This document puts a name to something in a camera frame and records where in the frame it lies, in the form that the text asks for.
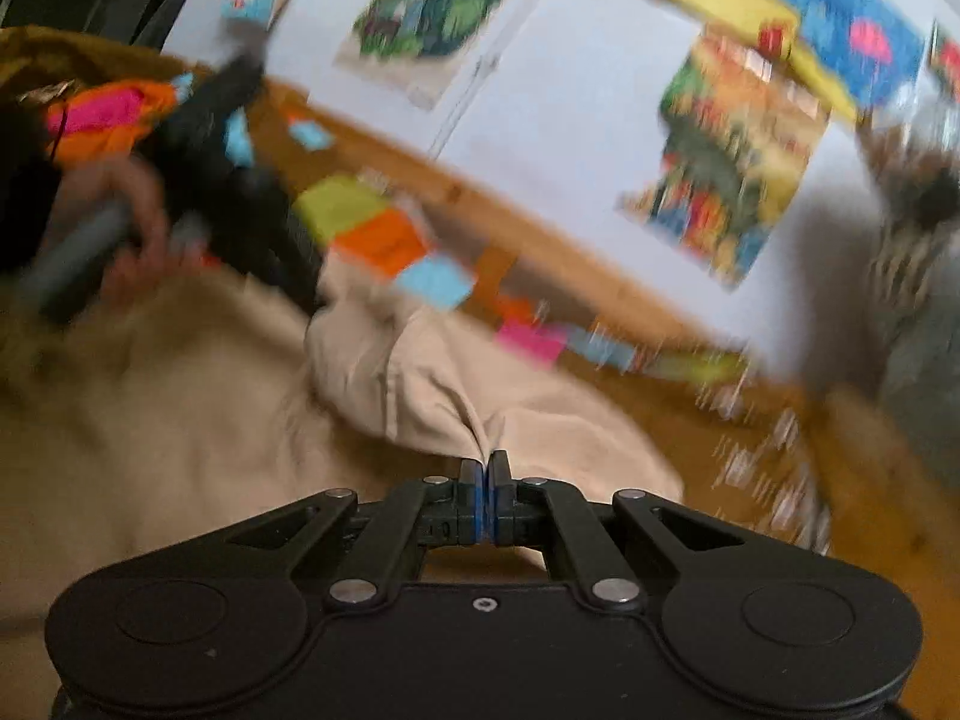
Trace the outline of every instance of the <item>beige cloth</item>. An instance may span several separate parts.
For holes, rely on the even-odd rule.
[[[586,386],[335,261],[325,285],[338,299],[310,327],[309,366],[304,317],[228,274],[171,283],[62,336],[0,317],[1,717],[48,712],[58,680],[43,618],[71,581],[324,488],[371,499],[455,472],[424,451],[502,446],[517,475],[594,499],[679,497],[645,437]]]

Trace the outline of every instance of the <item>pink sticky note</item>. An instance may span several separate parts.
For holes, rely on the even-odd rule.
[[[549,367],[557,362],[566,348],[566,332],[557,327],[530,327],[519,322],[503,323],[496,334],[498,341],[525,353],[541,365]]]

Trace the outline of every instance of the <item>pink patch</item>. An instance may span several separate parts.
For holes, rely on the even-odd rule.
[[[79,105],[67,105],[66,127],[64,135],[75,132],[90,132],[123,124],[136,124],[140,121],[143,95],[136,89],[118,89],[115,92],[100,95]],[[56,135],[64,120],[64,108],[61,105],[47,114],[47,130]]]
[[[529,327],[519,322],[503,323],[496,338],[503,346],[523,352],[545,367],[557,362],[560,352],[566,348],[566,333],[550,327]]]
[[[884,65],[894,60],[890,50],[890,41],[883,28],[870,19],[854,19],[850,26],[850,45],[862,55],[875,59]]]

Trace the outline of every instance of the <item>yellow-green sticky note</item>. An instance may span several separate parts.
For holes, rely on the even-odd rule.
[[[315,240],[329,244],[388,208],[376,191],[351,175],[331,175],[314,184],[294,203]]]

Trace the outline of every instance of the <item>human hand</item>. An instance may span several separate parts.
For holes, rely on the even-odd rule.
[[[56,192],[47,229],[40,244],[46,250],[61,241],[99,203],[114,197],[126,200],[142,247],[124,247],[104,272],[100,295],[114,305],[126,305],[149,293],[177,272],[198,269],[203,247],[183,252],[168,248],[170,224],[163,210],[163,185],[155,170],[136,156],[110,156],[64,175]]]

